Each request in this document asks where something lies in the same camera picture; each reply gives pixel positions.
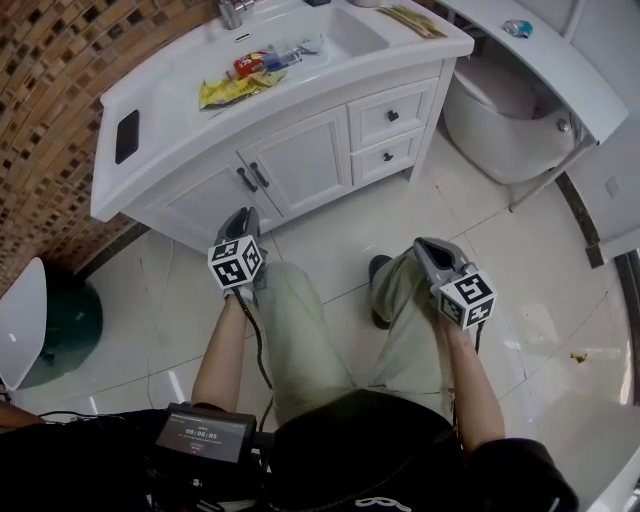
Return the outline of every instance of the digital display screen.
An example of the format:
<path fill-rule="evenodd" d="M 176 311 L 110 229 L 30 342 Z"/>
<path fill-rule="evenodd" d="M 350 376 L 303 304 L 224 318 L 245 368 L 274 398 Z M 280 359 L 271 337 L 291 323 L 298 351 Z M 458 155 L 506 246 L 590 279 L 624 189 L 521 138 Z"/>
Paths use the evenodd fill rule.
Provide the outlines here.
<path fill-rule="evenodd" d="M 207 459 L 238 462 L 246 428 L 242 423 L 174 412 L 156 445 Z"/>

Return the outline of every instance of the toilet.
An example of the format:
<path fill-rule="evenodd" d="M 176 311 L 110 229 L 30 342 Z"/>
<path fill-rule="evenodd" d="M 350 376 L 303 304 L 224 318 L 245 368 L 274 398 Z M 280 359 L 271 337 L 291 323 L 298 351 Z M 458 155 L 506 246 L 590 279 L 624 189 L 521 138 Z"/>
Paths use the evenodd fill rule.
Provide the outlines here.
<path fill-rule="evenodd" d="M 458 59 L 443 112 L 453 143 L 503 185 L 530 180 L 558 165 L 575 146 L 570 112 L 536 115 L 535 87 L 480 57 Z"/>

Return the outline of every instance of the brown mosaic tile wall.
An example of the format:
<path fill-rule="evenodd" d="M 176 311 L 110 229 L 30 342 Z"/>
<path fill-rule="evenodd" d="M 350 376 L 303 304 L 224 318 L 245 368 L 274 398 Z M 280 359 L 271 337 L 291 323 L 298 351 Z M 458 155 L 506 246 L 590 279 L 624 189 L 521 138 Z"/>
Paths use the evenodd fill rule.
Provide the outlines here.
<path fill-rule="evenodd" d="M 82 268 L 135 222 L 89 216 L 100 95 L 212 0 L 0 0 L 0 295 L 34 256 Z"/>

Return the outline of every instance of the black cable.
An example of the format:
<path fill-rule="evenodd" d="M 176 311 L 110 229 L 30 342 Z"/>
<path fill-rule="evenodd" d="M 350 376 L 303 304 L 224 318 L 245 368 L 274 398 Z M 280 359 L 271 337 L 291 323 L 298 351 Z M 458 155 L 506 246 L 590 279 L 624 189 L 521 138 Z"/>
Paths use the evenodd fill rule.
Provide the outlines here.
<path fill-rule="evenodd" d="M 44 418 L 46 416 L 53 416 L 54 414 L 72 414 L 73 416 L 78 416 L 79 418 L 98 418 L 100 416 L 111 416 L 110 414 L 82 414 L 73 411 L 49 411 L 45 412 L 44 414 L 38 414 L 38 417 Z"/>
<path fill-rule="evenodd" d="M 480 335 L 482 334 L 482 328 L 484 327 L 484 320 L 478 324 L 476 329 L 476 354 L 480 353 Z M 453 399 L 453 430 L 458 431 L 458 418 L 456 415 L 456 400 Z"/>
<path fill-rule="evenodd" d="M 255 318 L 253 318 L 251 311 L 249 311 L 249 308 L 247 307 L 246 302 L 242 298 L 242 295 L 240 295 L 240 289 L 238 287 L 235 287 L 235 288 L 232 288 L 232 290 L 233 290 L 233 294 L 236 296 L 236 299 L 238 299 L 238 302 L 240 304 L 240 307 L 242 308 L 242 311 L 249 319 L 249 322 L 251 322 L 251 325 L 253 326 L 253 330 L 256 333 L 256 341 L 258 343 L 258 368 L 260 369 L 260 373 L 262 374 L 262 378 L 266 382 L 267 387 L 271 391 L 273 391 L 271 380 L 269 380 L 269 376 L 267 375 L 267 372 L 264 369 L 264 364 L 262 363 L 262 334 L 260 333 L 260 327 L 258 327 L 258 324 L 256 323 Z M 272 406 L 273 406 L 273 396 L 271 397 L 271 400 L 269 400 L 269 405 L 267 405 L 267 408 L 262 414 L 262 419 L 260 420 L 260 425 L 258 427 L 259 432 L 262 432 L 262 429 L 264 428 L 264 423 L 267 420 L 267 415 L 269 414 L 269 411 L 271 410 Z"/>

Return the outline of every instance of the green trash can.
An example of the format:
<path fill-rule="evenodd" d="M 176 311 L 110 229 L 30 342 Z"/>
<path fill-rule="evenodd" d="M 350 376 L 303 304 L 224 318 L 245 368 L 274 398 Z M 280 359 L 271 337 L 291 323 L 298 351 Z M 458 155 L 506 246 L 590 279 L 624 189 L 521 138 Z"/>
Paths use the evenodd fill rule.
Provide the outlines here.
<path fill-rule="evenodd" d="M 16 307 L 20 307 L 20 310 L 24 311 L 24 301 L 35 300 L 27 304 L 32 313 L 22 321 L 22 324 L 25 321 L 33 322 L 34 325 L 40 324 L 40 328 L 37 325 L 33 329 L 29 325 L 14 325 L 13 331 L 22 333 L 20 339 L 17 339 L 18 335 L 10 334 L 11 338 L 15 339 L 10 339 L 8 344 L 5 341 L 0 347 L 2 348 L 0 357 L 5 355 L 7 350 L 15 347 L 16 364 L 22 367 L 22 374 L 27 372 L 23 379 L 12 375 L 12 379 L 9 380 L 13 382 L 10 382 L 4 375 L 7 371 L 6 366 L 0 364 L 0 376 L 9 389 L 40 386 L 75 370 L 91 354 L 102 335 L 102 306 L 97 292 L 88 283 L 74 277 L 68 271 L 47 263 L 42 264 L 38 258 L 32 260 L 32 263 L 34 265 L 30 264 L 29 267 L 33 268 L 28 267 L 25 270 L 25 273 L 29 271 L 30 275 L 23 280 L 23 284 L 20 283 L 21 275 L 12 286 L 12 288 L 28 287 L 28 290 L 20 289 L 13 294 L 14 301 L 22 300 L 23 303 L 19 306 L 12 304 L 9 309 L 15 310 Z M 42 307 L 44 298 L 38 297 L 43 293 L 40 283 L 42 280 L 46 288 L 44 307 Z M 5 306 L 3 302 L 6 298 L 5 296 L 0 301 L 0 310 Z M 46 324 L 42 315 L 46 315 Z M 0 322 L 2 319 L 3 315 L 0 312 Z M 41 327 L 44 325 L 46 327 L 43 336 Z M 4 325 L 2 330 L 3 333 L 7 332 Z M 29 362 L 34 358 L 35 361 L 29 368 Z"/>

